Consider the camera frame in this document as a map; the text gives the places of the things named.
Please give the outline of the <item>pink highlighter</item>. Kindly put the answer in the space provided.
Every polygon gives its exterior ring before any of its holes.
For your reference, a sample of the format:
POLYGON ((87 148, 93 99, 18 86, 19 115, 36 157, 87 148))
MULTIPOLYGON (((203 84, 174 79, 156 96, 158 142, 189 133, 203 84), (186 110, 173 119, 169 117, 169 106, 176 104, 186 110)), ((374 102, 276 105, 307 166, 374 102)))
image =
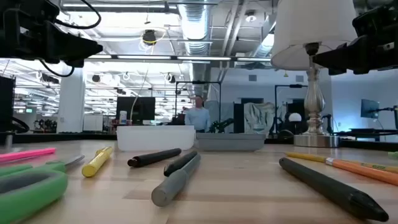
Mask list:
POLYGON ((31 151, 10 152, 7 154, 0 154, 0 162, 10 162, 19 159, 26 159, 30 157, 44 156, 55 153, 55 148, 36 149, 31 151))

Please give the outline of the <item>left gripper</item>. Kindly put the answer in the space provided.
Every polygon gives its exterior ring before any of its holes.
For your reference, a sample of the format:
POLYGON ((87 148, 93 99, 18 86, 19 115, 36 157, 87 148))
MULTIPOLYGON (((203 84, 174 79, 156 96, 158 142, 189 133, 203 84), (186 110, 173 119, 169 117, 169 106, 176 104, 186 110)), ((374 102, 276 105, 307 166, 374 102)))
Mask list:
POLYGON ((23 27, 18 19, 0 20, 0 58, 63 61, 68 66, 83 68, 86 58, 103 51, 96 41, 65 33, 51 21, 28 20, 27 25, 28 28, 23 27), (48 34, 49 51, 45 42, 48 34))

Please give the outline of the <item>person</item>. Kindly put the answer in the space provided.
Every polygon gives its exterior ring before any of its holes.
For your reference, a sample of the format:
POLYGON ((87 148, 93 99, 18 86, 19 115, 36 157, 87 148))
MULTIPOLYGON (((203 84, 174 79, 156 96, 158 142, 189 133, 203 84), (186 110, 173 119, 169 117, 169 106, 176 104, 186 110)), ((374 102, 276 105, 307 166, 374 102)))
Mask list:
POLYGON ((185 125, 193 126, 198 133, 206 133, 210 130, 210 112, 204 107, 201 96, 195 97, 195 106, 185 113, 185 125))

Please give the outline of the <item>black computer monitor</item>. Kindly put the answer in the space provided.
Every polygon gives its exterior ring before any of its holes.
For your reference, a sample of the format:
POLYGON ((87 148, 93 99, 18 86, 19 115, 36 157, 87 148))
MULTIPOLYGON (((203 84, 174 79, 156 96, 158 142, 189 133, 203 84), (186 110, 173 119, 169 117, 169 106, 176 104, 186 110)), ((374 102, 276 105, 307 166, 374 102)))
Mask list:
POLYGON ((118 97, 116 104, 116 119, 118 121, 120 111, 127 111, 127 124, 142 124, 143 121, 155 120, 155 98, 118 97))

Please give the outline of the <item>clear plastic supply box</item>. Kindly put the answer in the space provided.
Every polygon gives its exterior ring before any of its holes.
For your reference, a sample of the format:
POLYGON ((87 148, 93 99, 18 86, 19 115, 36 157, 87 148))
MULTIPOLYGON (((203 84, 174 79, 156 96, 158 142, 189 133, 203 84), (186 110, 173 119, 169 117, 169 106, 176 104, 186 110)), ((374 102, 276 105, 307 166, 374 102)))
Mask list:
POLYGON ((196 131, 193 126, 118 126, 116 136, 119 150, 125 152, 188 150, 196 131))

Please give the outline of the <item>white cabinet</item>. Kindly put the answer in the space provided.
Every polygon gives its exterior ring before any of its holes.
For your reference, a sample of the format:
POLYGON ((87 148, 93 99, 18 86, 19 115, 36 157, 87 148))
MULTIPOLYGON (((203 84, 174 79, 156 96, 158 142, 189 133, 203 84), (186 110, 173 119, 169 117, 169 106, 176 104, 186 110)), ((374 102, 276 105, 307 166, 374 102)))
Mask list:
POLYGON ((84 131, 102 131, 103 115, 86 114, 83 119, 84 131))

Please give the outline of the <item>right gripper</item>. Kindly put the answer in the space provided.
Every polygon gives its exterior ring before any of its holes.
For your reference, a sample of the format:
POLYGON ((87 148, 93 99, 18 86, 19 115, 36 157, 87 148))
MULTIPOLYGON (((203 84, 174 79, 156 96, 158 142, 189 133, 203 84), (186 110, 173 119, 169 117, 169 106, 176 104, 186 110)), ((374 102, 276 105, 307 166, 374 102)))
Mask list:
POLYGON ((349 44, 314 55, 312 61, 327 68, 329 75, 341 75, 347 70, 362 75, 363 71, 398 68, 398 31, 357 37, 349 44))

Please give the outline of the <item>orange pencil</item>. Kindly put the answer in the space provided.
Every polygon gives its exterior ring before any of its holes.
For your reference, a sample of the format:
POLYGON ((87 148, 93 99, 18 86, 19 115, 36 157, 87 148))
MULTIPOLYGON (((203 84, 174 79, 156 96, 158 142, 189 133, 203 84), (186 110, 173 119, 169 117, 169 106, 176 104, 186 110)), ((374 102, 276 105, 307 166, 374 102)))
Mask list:
POLYGON ((398 174, 392 172, 377 170, 331 157, 325 159, 325 164, 398 186, 398 174))

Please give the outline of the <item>small monitor on arm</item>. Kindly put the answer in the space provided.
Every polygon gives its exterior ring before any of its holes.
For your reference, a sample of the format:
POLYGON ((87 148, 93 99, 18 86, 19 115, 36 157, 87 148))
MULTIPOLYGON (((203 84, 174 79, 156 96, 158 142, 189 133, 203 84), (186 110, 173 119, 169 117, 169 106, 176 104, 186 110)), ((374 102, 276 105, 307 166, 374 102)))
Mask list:
POLYGON ((361 117, 378 119, 379 102, 373 100, 361 100, 361 117))

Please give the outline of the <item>black pen white scale print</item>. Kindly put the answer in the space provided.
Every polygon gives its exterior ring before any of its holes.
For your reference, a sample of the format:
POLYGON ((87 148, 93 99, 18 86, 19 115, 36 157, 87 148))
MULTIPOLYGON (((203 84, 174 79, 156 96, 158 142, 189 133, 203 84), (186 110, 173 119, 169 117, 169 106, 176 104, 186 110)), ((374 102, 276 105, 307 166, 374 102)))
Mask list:
POLYGON ((388 213, 368 194, 286 157, 279 159, 279 165, 290 175, 355 217, 379 222, 389 220, 388 213))

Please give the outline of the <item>black hanging ceiling device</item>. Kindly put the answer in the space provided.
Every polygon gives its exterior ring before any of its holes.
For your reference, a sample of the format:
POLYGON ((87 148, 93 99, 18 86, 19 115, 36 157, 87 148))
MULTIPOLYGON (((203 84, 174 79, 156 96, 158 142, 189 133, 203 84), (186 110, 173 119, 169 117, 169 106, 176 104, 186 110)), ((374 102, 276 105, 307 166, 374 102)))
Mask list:
POLYGON ((145 30, 142 35, 142 41, 146 45, 154 45, 157 42, 155 30, 145 30))

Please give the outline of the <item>yellow pencil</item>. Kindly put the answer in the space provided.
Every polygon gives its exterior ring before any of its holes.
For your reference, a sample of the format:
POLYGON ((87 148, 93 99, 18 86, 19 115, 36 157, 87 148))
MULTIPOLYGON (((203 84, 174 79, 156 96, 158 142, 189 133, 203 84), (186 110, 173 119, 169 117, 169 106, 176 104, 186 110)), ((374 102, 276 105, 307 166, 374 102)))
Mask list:
POLYGON ((82 175, 84 177, 94 177, 103 164, 111 157, 113 151, 113 147, 104 147, 97 150, 94 158, 82 167, 82 175))
MULTIPOLYGON (((297 152, 286 152, 285 153, 288 157, 294 157, 298 159, 305 159, 305 160, 310 160, 310 161, 316 161, 316 162, 322 162, 325 164, 331 165, 331 161, 334 160, 334 158, 331 157, 324 157, 324 156, 318 156, 315 154, 302 154, 302 153, 297 153, 297 152)), ((352 164, 357 164, 361 165, 364 167, 372 168, 372 169, 377 169, 377 170, 383 170, 386 172, 392 172, 395 174, 398 174, 398 167, 396 166, 385 166, 381 164, 373 164, 373 163, 368 163, 368 162, 359 162, 359 161, 350 161, 350 160, 344 160, 344 162, 349 162, 352 164)))

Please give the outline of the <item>grey pen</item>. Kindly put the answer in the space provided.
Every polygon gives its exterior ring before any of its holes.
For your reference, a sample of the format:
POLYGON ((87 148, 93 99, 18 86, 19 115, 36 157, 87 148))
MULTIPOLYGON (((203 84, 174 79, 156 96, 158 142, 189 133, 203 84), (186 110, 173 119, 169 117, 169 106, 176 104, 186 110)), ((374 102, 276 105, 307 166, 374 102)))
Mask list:
POLYGON ((179 194, 201 161, 201 155, 197 154, 191 161, 187 162, 181 169, 170 174, 151 193, 151 200, 158 207, 169 205, 177 194, 179 194))

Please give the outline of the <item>white shade silver table lamp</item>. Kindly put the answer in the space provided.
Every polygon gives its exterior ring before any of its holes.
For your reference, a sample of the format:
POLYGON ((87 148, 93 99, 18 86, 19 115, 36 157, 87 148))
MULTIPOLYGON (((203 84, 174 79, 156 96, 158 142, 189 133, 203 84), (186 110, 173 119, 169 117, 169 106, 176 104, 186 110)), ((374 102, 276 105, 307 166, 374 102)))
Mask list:
POLYGON ((339 139, 323 131, 325 99, 319 69, 313 58, 355 39, 353 0, 279 0, 271 64, 279 69, 304 71, 308 87, 304 107, 308 129, 294 136, 301 147, 338 147, 339 139))

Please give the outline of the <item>green handled scissors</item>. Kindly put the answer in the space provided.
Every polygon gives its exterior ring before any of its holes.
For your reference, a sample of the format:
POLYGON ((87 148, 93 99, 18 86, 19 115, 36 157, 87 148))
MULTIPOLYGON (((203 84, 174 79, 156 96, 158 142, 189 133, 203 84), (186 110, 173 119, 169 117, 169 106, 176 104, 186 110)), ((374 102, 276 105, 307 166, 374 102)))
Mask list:
POLYGON ((61 198, 68 186, 67 170, 84 158, 0 167, 0 224, 23 220, 61 198))

